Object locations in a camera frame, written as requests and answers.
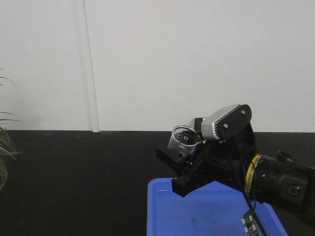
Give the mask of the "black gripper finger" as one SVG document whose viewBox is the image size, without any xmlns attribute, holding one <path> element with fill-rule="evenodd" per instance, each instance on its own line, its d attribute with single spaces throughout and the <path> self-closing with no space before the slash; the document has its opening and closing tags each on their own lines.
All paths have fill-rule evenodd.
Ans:
<svg viewBox="0 0 315 236">
<path fill-rule="evenodd" d="M 185 197 L 190 192 L 205 186 L 209 183 L 209 175 L 206 174 L 205 158 L 209 154 L 207 147 L 198 149 L 193 157 L 192 165 L 178 178 L 172 179 L 172 191 L 181 197 Z"/>
<path fill-rule="evenodd" d="M 191 167 L 192 154 L 183 156 L 181 152 L 159 146 L 156 148 L 157 159 L 172 169 L 177 176 L 188 172 Z"/>
</svg>

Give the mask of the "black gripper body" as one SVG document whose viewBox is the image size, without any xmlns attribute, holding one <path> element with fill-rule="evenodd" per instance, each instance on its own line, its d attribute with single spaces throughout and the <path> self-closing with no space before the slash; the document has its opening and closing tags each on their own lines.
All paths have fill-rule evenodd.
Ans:
<svg viewBox="0 0 315 236">
<path fill-rule="evenodd" d="M 246 168 L 256 153 L 252 125 L 249 124 L 240 133 L 228 140 L 201 140 L 194 153 L 203 147 L 209 149 L 205 158 L 206 174 L 209 183 L 218 181 L 241 192 L 246 191 Z"/>
</svg>

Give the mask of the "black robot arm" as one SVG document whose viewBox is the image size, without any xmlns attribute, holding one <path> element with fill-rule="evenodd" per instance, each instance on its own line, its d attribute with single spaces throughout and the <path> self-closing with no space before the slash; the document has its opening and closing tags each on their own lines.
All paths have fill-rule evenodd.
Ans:
<svg viewBox="0 0 315 236">
<path fill-rule="evenodd" d="M 258 153 L 251 125 L 218 140 L 204 137 L 187 156 L 168 147 L 156 152 L 177 174 L 172 189 L 182 197 L 217 181 L 240 191 L 248 201 L 268 203 L 315 225 L 314 168 L 295 164 L 281 151 L 274 157 Z"/>
</svg>

